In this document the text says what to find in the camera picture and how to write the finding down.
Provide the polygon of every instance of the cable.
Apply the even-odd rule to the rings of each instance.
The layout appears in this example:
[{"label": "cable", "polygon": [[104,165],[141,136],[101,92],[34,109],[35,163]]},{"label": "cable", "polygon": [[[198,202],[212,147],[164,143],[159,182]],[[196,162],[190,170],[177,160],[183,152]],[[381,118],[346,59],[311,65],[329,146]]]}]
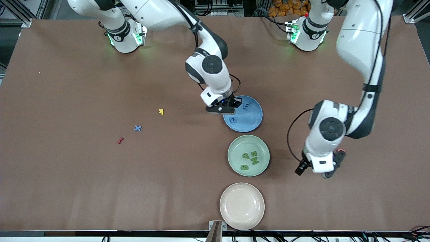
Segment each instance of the cable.
[{"label": "cable", "polygon": [[209,15],[212,12],[213,6],[214,6],[214,3],[212,0],[210,0],[210,2],[208,2],[208,8],[206,9],[206,11],[203,14],[196,13],[196,15],[201,17]]},{"label": "cable", "polygon": [[[182,11],[182,9],[175,2],[172,2],[172,0],[168,0],[168,1],[182,14],[182,16],[184,17],[184,19],[190,25],[190,28],[192,28],[194,25],[191,22],[191,20],[188,18],[188,16],[184,13],[184,11]],[[195,46],[197,48],[197,46],[199,45],[199,38],[197,37],[197,33],[194,34],[194,41],[196,42]]]},{"label": "cable", "polygon": [[286,23],[281,23],[281,22],[274,21],[274,20],[272,20],[271,18],[268,18],[268,17],[266,17],[266,16],[257,16],[257,17],[261,17],[261,18],[268,19],[270,22],[275,23],[275,24],[284,25],[284,26],[286,26],[286,25],[287,25]]},{"label": "cable", "polygon": [[104,233],[103,238],[101,239],[101,242],[104,242],[104,240],[107,238],[106,242],[111,242],[111,236],[108,232]]},{"label": "cable", "polygon": [[427,229],[427,228],[430,228],[430,225],[429,226],[422,226],[421,228],[417,228],[416,230],[411,231],[411,233],[415,233],[415,232],[418,232],[420,230]]},{"label": "cable", "polygon": [[383,240],[385,240],[386,242],[391,242],[390,240],[388,240],[387,238],[385,238],[384,236],[382,236],[382,235],[379,235],[377,232],[375,232],[375,234],[377,235],[377,236],[379,236],[379,237],[381,237]]},{"label": "cable", "polygon": [[[383,29],[383,25],[384,25],[384,18],[382,16],[382,10],[381,10],[381,6],[379,5],[377,0],[373,0],[376,4],[376,6],[378,7],[379,10],[379,14],[381,15],[381,28],[380,28],[380,32],[379,32],[379,41],[378,41],[378,47],[381,44],[381,40],[382,40],[382,29]],[[370,77],[369,77],[369,81],[368,83],[372,80],[372,76],[373,76],[373,71],[375,70],[375,66],[376,66],[376,59],[378,58],[378,53],[379,51],[376,50],[376,55],[375,55],[375,60],[373,61],[373,67],[372,67],[372,72],[370,73]]]},{"label": "cable", "polygon": [[292,31],[286,31],[286,30],[284,30],[283,28],[281,28],[281,26],[280,26],[280,25],[286,26],[287,24],[286,24],[286,23],[281,23],[281,22],[276,21],[275,17],[272,17],[272,19],[273,19],[273,20],[272,20],[272,19],[270,19],[270,18],[268,18],[268,17],[266,17],[266,16],[259,16],[259,17],[262,17],[262,18],[268,19],[270,22],[275,23],[275,24],[276,24],[276,26],[278,26],[278,28],[279,28],[282,32],[287,33],[287,34],[293,34],[293,32],[292,32]]},{"label": "cable", "polygon": [[254,232],[254,233],[256,233],[258,236],[260,236],[262,239],[264,239],[265,241],[267,241],[267,242],[271,242],[266,236],[262,236],[259,232],[257,232],[257,231],[255,231],[255,230],[252,230],[252,229],[250,229],[250,231],[252,231],[252,232]]},{"label": "cable", "polygon": [[234,12],[233,8],[231,8],[231,9],[230,9],[230,11],[231,11],[231,13],[232,13],[232,14],[234,14],[234,16],[235,16],[236,18],[239,18],[239,16],[237,16],[237,15],[236,15],[236,13]]},{"label": "cable", "polygon": [[385,46],[384,46],[384,56],[387,54],[387,45],[388,45],[388,37],[390,36],[390,29],[391,29],[391,15],[388,19],[388,26],[387,26],[387,38],[385,40]]},{"label": "cable", "polygon": [[196,42],[196,48],[199,46],[199,37],[197,36],[197,33],[194,34],[194,41]]},{"label": "cable", "polygon": [[299,160],[299,158],[297,158],[297,156],[295,156],[295,155],[294,155],[294,153],[293,153],[293,151],[291,150],[290,141],[289,141],[290,130],[291,130],[291,127],[293,127],[293,124],[296,122],[296,120],[298,120],[298,118],[300,118],[304,113],[309,112],[309,111],[312,111],[312,110],[313,110],[313,109],[307,109],[307,110],[303,111],[301,114],[299,114],[299,115],[294,119],[294,121],[290,124],[290,127],[288,127],[288,131],[287,131],[287,145],[288,145],[288,149],[290,150],[291,155],[292,155],[292,156],[294,156],[294,158],[295,158],[298,162],[300,162],[301,160]]},{"label": "cable", "polygon": [[230,74],[230,76],[232,76],[232,77],[236,78],[237,82],[239,82],[239,85],[237,86],[236,90],[233,92],[233,93],[237,93],[237,91],[239,91],[239,89],[240,89],[240,85],[241,85],[240,80],[239,80],[239,78],[237,78],[237,77],[236,77],[235,75],[233,75],[233,74]]},{"label": "cable", "polygon": [[281,28],[281,26],[279,26],[278,22],[276,21],[275,17],[272,17],[272,18],[273,18],[273,20],[275,21],[276,26],[278,26],[278,28],[279,28],[282,32],[287,33],[287,34],[293,34],[293,33],[294,33],[294,32],[292,32],[292,31],[286,31],[286,30],[282,29],[282,28]]}]

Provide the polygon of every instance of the brown table surface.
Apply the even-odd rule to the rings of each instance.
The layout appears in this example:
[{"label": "brown table surface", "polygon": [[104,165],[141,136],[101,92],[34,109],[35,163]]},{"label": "brown table surface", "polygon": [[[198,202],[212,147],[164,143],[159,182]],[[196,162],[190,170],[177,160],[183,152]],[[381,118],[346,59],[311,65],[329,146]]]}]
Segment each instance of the brown table surface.
[{"label": "brown table surface", "polygon": [[[267,20],[204,18],[229,45],[226,64],[242,80],[238,94],[256,98],[264,111],[250,134],[267,143],[270,165],[242,177],[227,149],[243,134],[205,112],[184,70],[194,48],[185,27],[150,33],[146,47],[121,54],[97,21],[34,20],[0,88],[0,229],[207,229],[222,219],[220,196],[236,182],[264,196],[256,229],[428,224],[430,68],[414,25],[401,17],[392,20],[375,130],[345,138],[347,158],[332,179],[311,169],[294,173],[298,162],[286,145],[292,120],[323,99],[359,103],[362,76],[335,50],[342,21],[333,18],[325,43],[305,53]],[[307,119],[291,133],[297,154]]]}]

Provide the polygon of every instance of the plate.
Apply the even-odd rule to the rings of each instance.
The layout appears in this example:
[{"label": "plate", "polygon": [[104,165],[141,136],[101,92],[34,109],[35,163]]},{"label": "plate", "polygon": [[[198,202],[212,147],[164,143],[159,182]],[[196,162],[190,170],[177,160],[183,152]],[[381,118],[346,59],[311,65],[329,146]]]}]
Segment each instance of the plate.
[{"label": "plate", "polygon": [[255,186],[239,182],[222,193],[219,209],[224,221],[232,228],[249,230],[263,218],[264,199]]},{"label": "plate", "polygon": [[232,130],[246,133],[256,129],[263,120],[263,109],[260,104],[249,96],[242,98],[242,104],[234,115],[224,115],[224,121]]},{"label": "plate", "polygon": [[236,138],[228,148],[228,163],[239,175],[255,177],[269,165],[270,153],[266,143],[253,135]]}]

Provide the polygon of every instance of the green led light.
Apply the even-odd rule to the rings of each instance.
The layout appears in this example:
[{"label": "green led light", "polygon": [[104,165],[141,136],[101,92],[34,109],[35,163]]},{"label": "green led light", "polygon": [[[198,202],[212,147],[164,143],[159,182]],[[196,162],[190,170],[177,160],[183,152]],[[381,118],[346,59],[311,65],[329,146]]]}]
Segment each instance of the green led light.
[{"label": "green led light", "polygon": [[322,37],[321,37],[321,41],[319,43],[322,43],[324,41],[324,36],[326,35],[327,32],[324,32]]},{"label": "green led light", "polygon": [[300,30],[298,29],[292,36],[291,42],[296,43],[298,36],[300,35]]},{"label": "green led light", "polygon": [[138,45],[141,45],[143,42],[142,42],[142,36],[137,36],[135,33],[133,33],[133,37],[134,37],[134,39],[136,40],[136,43],[138,44]]},{"label": "green led light", "polygon": [[109,40],[111,41],[111,45],[114,45],[114,43],[113,43],[113,41],[112,41],[112,39],[111,39],[111,36],[110,36],[110,35],[107,35],[107,37],[109,37]]}]

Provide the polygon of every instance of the green plate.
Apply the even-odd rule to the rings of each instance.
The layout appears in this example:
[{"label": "green plate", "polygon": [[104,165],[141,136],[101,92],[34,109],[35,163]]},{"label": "green plate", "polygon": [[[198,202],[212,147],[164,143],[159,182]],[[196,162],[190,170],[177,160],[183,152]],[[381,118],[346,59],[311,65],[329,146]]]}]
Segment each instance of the green plate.
[{"label": "green plate", "polygon": [[231,168],[244,177],[260,175],[270,161],[266,143],[253,135],[236,138],[228,148],[227,157]]}]

